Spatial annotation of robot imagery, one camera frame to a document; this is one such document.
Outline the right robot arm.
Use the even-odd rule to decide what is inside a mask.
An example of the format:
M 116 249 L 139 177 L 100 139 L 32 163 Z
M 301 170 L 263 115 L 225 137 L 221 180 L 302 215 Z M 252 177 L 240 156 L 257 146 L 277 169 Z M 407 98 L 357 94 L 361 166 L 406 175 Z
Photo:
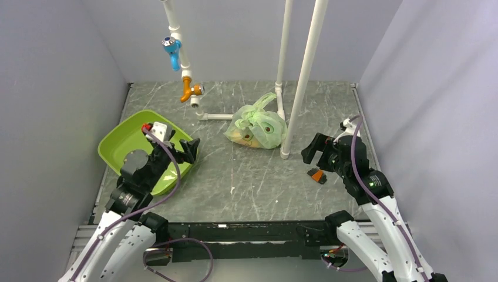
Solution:
M 345 210 L 325 218 L 324 237 L 331 244 L 341 242 L 363 262 L 376 281 L 447 281 L 426 261 L 409 231 L 387 177 L 371 167 L 366 144 L 361 140 L 362 117 L 341 123 L 337 137 L 317 133 L 301 151 L 310 164 L 321 152 L 316 166 L 333 172 L 342 180 L 348 194 L 368 216 L 382 242 L 379 247 Z

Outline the green avocado print plastic bag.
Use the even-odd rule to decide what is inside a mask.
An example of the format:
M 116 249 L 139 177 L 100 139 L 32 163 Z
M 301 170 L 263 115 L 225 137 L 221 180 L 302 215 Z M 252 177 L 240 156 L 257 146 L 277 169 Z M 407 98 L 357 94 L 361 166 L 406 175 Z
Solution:
M 247 147 L 260 149 L 279 147 L 287 137 L 287 124 L 278 113 L 265 110 L 265 107 L 276 98 L 275 93 L 266 93 L 252 105 L 241 107 L 233 114 L 224 136 L 233 143 Z

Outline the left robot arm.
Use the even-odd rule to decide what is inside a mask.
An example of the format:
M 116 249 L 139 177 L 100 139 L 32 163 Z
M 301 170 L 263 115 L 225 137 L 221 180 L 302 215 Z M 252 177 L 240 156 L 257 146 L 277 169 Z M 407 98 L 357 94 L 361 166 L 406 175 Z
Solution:
M 152 190 L 169 165 L 181 179 L 179 166 L 195 162 L 200 139 L 181 139 L 177 150 L 170 142 L 174 130 L 148 124 L 142 133 L 152 151 L 136 149 L 126 155 L 100 223 L 61 281 L 120 281 L 146 249 L 168 241 L 168 221 L 150 212 Z

